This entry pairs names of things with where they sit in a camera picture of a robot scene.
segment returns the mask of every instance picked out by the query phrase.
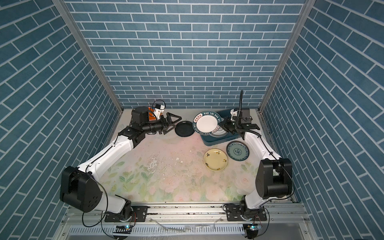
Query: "yellow plate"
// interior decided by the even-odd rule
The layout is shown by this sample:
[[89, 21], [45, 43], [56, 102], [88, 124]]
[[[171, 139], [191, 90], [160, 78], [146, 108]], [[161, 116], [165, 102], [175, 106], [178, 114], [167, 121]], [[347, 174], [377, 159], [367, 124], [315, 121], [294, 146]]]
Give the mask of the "yellow plate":
[[204, 164], [213, 171], [223, 170], [227, 166], [227, 155], [220, 149], [209, 149], [203, 157]]

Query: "metal bracket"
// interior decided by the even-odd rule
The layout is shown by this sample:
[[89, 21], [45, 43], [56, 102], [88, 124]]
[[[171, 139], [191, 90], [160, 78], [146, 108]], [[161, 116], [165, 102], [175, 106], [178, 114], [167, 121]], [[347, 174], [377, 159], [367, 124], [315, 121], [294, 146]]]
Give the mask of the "metal bracket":
[[[147, 211], [148, 207], [147, 206], [132, 206], [133, 209], [133, 215], [136, 215], [136, 222], [145, 222], [145, 219], [147, 217]], [[115, 213], [107, 213], [105, 216], [105, 222], [119, 222], [120, 218], [118, 217], [118, 214]]]
[[237, 222], [237, 221], [266, 221], [266, 214], [264, 209], [255, 209], [255, 217], [251, 219], [244, 219], [241, 215], [240, 206], [228, 205], [224, 206], [225, 211], [227, 212], [227, 221], [228, 222]]

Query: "floral tablecloth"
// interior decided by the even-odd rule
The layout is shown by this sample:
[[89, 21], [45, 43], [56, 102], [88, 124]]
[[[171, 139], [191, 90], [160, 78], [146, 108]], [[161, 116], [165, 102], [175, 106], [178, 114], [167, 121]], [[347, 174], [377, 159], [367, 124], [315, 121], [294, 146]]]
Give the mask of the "floral tablecloth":
[[250, 149], [247, 160], [228, 158], [221, 171], [209, 170], [203, 155], [212, 148], [226, 152], [229, 142], [205, 146], [201, 136], [146, 135], [101, 178], [110, 195], [132, 202], [235, 201], [255, 189], [259, 159]]

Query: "tile wall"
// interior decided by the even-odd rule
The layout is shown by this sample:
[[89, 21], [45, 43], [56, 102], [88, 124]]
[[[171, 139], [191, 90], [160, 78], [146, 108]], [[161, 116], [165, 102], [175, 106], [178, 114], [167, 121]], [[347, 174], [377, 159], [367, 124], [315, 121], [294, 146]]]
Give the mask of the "tile wall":
[[258, 107], [305, 0], [66, 1], [125, 108]]
[[383, 13], [317, 0], [264, 113], [319, 239], [384, 239]]
[[0, 36], [0, 239], [50, 239], [118, 113], [50, 0], [0, 0]]

